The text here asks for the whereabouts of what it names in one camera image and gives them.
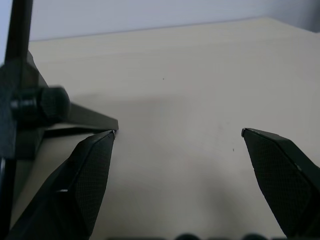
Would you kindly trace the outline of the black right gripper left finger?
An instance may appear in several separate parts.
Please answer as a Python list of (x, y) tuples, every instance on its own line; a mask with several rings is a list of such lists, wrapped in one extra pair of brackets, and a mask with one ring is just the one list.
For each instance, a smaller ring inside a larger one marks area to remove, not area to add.
[(89, 240), (106, 191), (115, 133), (80, 141), (44, 181), (5, 240)]

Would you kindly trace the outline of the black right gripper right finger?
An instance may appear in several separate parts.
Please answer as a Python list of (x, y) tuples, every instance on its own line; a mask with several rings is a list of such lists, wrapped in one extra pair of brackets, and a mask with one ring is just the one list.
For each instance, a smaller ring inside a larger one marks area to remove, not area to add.
[(253, 128), (241, 132), (258, 186), (288, 238), (320, 238), (320, 167), (290, 139)]

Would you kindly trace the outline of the black tripod stand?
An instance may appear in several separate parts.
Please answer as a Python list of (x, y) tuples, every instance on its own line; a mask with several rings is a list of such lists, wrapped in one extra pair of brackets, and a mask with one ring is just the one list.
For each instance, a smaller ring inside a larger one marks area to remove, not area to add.
[(0, 67), (0, 240), (11, 224), (17, 163), (34, 160), (45, 138), (116, 132), (118, 121), (70, 101), (50, 87), (29, 52), (33, 0), (13, 0)]

